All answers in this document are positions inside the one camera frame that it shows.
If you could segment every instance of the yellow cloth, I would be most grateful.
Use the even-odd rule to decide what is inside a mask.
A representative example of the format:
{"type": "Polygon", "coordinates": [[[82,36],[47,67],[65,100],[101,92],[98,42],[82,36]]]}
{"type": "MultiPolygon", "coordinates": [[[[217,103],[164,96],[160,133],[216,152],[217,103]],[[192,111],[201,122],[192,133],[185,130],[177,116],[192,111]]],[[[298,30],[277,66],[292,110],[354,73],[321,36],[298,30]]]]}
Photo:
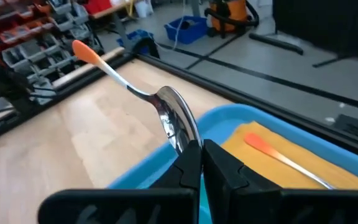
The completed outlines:
{"type": "Polygon", "coordinates": [[[260,152],[244,142],[247,133],[256,133],[278,152],[287,156],[303,168],[329,182],[339,189],[358,189],[358,177],[350,172],[328,162],[271,132],[262,125],[252,122],[242,124],[231,137],[222,145],[233,156],[241,160],[260,175],[270,179],[284,188],[324,189],[313,179],[301,174],[288,165],[260,152]]]}

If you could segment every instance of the vacuum cleaner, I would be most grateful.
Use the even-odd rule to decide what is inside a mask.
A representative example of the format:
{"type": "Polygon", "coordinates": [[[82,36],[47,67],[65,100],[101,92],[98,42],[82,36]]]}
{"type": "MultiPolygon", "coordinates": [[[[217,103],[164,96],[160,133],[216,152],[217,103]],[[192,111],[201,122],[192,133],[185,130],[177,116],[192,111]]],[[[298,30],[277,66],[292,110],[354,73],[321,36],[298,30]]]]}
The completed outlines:
{"type": "Polygon", "coordinates": [[[221,37],[225,38],[227,32],[241,35],[246,32],[246,27],[259,25],[258,13],[246,0],[212,0],[204,15],[212,17],[212,27],[207,31],[210,37],[220,33],[221,37]]]}

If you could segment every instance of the red storage bin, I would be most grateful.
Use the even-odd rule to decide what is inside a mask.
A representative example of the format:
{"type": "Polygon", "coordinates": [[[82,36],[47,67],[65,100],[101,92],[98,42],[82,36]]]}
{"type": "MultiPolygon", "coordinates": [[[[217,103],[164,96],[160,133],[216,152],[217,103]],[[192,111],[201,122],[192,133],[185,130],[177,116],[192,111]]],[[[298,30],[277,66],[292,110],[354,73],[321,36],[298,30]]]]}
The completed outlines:
{"type": "Polygon", "coordinates": [[[89,15],[100,12],[99,4],[95,0],[89,0],[87,4],[84,4],[84,7],[89,15]]]}
{"type": "Polygon", "coordinates": [[[97,1],[101,11],[109,9],[112,7],[110,0],[94,0],[97,1]]]}
{"type": "Polygon", "coordinates": [[[88,14],[96,14],[103,10],[111,8],[110,0],[89,0],[87,4],[84,4],[84,7],[88,14]]]}

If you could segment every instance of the spoon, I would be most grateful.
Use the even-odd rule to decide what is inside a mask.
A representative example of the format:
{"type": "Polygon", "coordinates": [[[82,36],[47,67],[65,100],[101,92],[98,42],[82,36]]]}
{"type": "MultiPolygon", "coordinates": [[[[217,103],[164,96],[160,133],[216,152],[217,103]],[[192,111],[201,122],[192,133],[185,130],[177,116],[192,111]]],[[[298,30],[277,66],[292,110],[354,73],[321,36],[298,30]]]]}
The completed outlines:
{"type": "Polygon", "coordinates": [[[181,154],[192,140],[196,140],[202,149],[203,145],[196,121],[186,102],[176,90],[170,86],[163,86],[155,94],[145,93],[122,78],[97,53],[81,41],[73,41],[73,51],[78,59],[99,67],[133,95],[151,103],[157,109],[167,138],[178,154],[181,154]]]}
{"type": "Polygon", "coordinates": [[[334,186],[327,183],[325,180],[321,179],[320,177],[314,175],[312,172],[306,170],[302,166],[299,166],[297,163],[293,162],[283,154],[279,153],[276,149],[274,149],[272,146],[270,146],[267,142],[265,142],[260,136],[258,136],[255,133],[249,133],[246,134],[244,137],[244,141],[254,147],[255,149],[258,149],[261,152],[264,152],[265,154],[277,159],[278,161],[283,162],[284,164],[296,169],[297,171],[301,172],[302,174],[312,178],[313,180],[317,181],[319,184],[323,185],[327,189],[335,189],[334,186]]]}

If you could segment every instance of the black metal frame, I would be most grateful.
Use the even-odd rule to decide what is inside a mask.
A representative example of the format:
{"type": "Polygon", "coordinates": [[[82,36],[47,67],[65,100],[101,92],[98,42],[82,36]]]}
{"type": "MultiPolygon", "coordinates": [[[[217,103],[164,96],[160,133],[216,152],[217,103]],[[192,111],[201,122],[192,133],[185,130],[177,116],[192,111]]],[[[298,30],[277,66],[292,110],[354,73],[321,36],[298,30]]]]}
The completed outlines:
{"type": "Polygon", "coordinates": [[[276,47],[280,47],[285,50],[289,50],[297,53],[298,55],[303,55],[303,49],[295,44],[290,44],[282,40],[277,40],[274,38],[267,37],[266,35],[260,35],[256,33],[249,34],[249,38],[252,40],[256,40],[265,44],[270,44],[276,47]]]}
{"type": "MultiPolygon", "coordinates": [[[[197,74],[190,72],[188,70],[178,68],[176,66],[170,65],[166,62],[163,62],[157,58],[147,56],[147,55],[138,55],[138,54],[125,54],[118,58],[108,60],[108,64],[113,68],[118,68],[121,65],[124,65],[127,62],[130,62],[133,59],[139,59],[143,62],[149,63],[159,69],[165,70],[168,73],[171,73],[174,76],[182,78],[190,83],[200,86],[208,91],[211,91],[217,95],[225,97],[235,103],[242,103],[246,105],[253,106],[262,111],[265,111],[279,119],[282,119],[294,126],[297,126],[315,136],[318,136],[322,139],[325,139],[339,147],[347,149],[348,151],[353,152],[358,155],[358,137],[334,129],[330,126],[319,124],[316,121],[308,119],[304,116],[295,114],[291,111],[281,108],[279,106],[272,105],[264,100],[260,100],[254,96],[250,96],[246,93],[239,92],[231,87],[222,85],[207,78],[198,76],[197,74]]],[[[43,112],[44,110],[50,108],[53,105],[56,105],[60,101],[69,97],[71,94],[80,90],[81,88],[93,83],[99,78],[103,77],[104,73],[97,68],[93,68],[87,72],[86,75],[73,80],[71,83],[61,86],[57,89],[57,97],[50,101],[49,103],[36,106],[31,111],[26,114],[14,115],[9,114],[0,118],[0,135],[6,133],[7,131],[15,128],[16,126],[22,124],[23,122],[31,119],[35,115],[43,112]]]]}

